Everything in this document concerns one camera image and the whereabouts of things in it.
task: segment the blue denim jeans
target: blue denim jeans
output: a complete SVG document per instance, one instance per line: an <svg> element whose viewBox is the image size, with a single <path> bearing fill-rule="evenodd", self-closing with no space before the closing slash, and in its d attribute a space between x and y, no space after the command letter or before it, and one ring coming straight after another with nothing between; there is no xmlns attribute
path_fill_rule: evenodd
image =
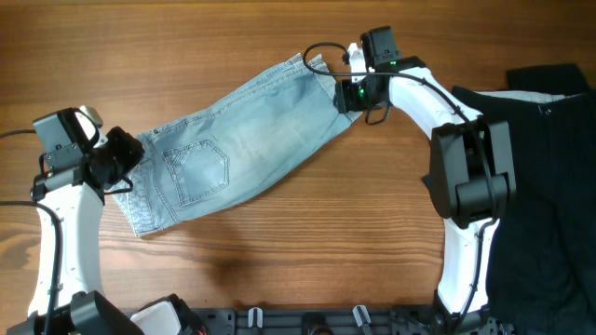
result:
<svg viewBox="0 0 596 335"><path fill-rule="evenodd" d="M327 71L320 55L310 64ZM145 155L128 175L133 191L115 195L135 234L232 207L283 178L360 116L338 114L334 84L298 54L211 107L139 135Z"/></svg>

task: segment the denim fabric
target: denim fabric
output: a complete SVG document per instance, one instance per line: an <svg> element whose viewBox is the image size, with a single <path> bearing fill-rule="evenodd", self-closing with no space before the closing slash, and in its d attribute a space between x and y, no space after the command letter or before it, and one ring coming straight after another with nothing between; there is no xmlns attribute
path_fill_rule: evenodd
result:
<svg viewBox="0 0 596 335"><path fill-rule="evenodd" d="M327 71L320 55L310 64ZM338 114L334 84L298 54L211 107L139 135L145 155L129 173L133 191L115 195L135 234L232 207L283 178L360 116Z"/></svg>

